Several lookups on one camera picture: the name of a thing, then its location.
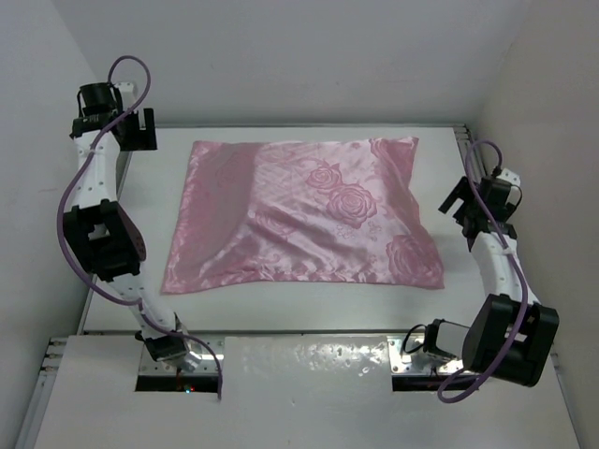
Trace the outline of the pink satin pillowcase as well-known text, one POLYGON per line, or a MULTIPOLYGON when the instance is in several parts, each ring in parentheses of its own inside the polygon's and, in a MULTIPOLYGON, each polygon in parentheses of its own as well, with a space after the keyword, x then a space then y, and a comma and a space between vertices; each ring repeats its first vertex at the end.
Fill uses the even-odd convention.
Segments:
POLYGON ((163 293, 247 282, 441 289, 441 256, 410 189, 417 145, 196 142, 163 293))

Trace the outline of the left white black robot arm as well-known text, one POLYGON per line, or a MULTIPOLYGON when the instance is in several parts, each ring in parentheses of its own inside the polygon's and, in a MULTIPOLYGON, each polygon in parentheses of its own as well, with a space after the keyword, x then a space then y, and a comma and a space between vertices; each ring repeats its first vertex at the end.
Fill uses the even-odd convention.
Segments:
POLYGON ((72 264, 84 277, 110 287, 104 298, 124 306, 139 324, 138 338, 153 361, 182 369, 190 346, 182 339, 177 314, 146 287, 143 237, 118 201, 117 166, 124 152, 157 147, 153 111, 132 110, 132 82, 99 82, 80 87, 78 116, 70 137, 78 172, 58 212, 58 235, 72 264))

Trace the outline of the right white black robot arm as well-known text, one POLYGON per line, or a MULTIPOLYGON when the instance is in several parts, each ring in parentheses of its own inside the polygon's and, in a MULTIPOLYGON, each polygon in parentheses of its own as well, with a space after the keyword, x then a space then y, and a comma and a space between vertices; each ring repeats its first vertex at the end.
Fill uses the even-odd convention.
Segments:
POLYGON ((484 372, 513 327, 519 331, 498 368, 496 379, 536 385, 559 326, 556 310, 541 305, 508 258, 517 258, 517 234, 507 220, 517 206, 508 201, 520 189, 519 176, 503 168, 471 185, 462 177, 439 211, 461 200, 453 218, 462 226, 476 261, 486 299, 470 326, 436 319, 427 325, 421 351, 432 359, 460 360, 471 372, 484 372))

